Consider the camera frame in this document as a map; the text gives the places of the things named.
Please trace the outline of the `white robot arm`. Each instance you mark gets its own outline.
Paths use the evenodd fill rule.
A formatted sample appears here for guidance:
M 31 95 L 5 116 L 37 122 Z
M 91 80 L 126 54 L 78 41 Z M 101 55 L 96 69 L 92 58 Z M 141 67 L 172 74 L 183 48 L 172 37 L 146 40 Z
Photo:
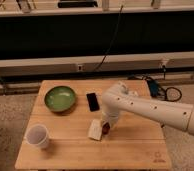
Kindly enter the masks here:
M 117 123 L 121 111 L 127 111 L 194 136 L 193 104 L 141 98 L 122 82 L 108 88 L 101 100 L 102 123 L 108 123 L 110 127 Z

